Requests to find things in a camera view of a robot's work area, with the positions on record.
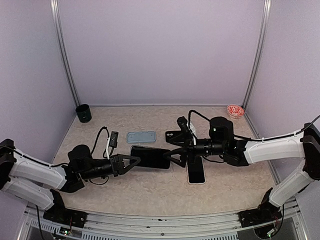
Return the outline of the blue-edged phone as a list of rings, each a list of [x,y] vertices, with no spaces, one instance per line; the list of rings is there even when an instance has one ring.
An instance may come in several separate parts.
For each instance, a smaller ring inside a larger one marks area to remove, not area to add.
[[[171,161],[165,158],[164,154],[169,151],[165,148],[133,145],[130,149],[130,155],[140,158],[137,167],[167,170],[170,168]]]

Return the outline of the light blue phone case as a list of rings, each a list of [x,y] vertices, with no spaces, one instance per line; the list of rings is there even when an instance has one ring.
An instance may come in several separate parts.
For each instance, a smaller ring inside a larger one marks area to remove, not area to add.
[[[128,144],[154,143],[156,139],[155,131],[132,131],[128,132],[126,136]]]

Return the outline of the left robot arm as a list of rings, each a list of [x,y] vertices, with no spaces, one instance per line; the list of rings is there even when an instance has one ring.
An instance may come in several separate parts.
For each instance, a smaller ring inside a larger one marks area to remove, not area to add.
[[[5,139],[0,143],[0,189],[49,210],[57,221],[70,218],[60,192],[75,193],[82,189],[84,181],[118,177],[140,163],[135,156],[116,154],[105,159],[94,159],[87,145],[77,145],[68,154],[69,162],[52,165],[33,159]]]

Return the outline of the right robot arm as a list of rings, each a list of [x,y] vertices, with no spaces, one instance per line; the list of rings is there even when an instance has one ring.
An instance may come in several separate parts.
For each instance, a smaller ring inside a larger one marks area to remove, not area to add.
[[[320,179],[320,132],[313,123],[301,130],[270,138],[251,139],[234,134],[233,122],[218,116],[209,121],[209,138],[197,138],[191,123],[179,117],[179,134],[169,142],[177,148],[164,158],[185,167],[196,157],[220,156],[224,163],[246,167],[259,162],[301,158],[302,162],[289,176],[265,195],[256,218],[266,222],[289,198]]]

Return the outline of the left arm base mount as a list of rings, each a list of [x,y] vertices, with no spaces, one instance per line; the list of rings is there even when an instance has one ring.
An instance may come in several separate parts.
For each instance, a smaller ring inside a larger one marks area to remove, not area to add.
[[[66,208],[60,193],[53,189],[49,191],[53,196],[53,206],[44,211],[43,218],[70,227],[84,228],[88,214],[84,211]]]

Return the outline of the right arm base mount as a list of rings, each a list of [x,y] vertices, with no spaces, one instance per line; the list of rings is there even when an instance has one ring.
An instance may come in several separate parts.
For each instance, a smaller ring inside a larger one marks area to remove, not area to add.
[[[270,188],[265,193],[257,208],[243,210],[238,213],[242,228],[268,223],[276,220],[276,218],[282,218],[283,215],[280,207],[274,206],[269,202],[272,189],[273,188]]]

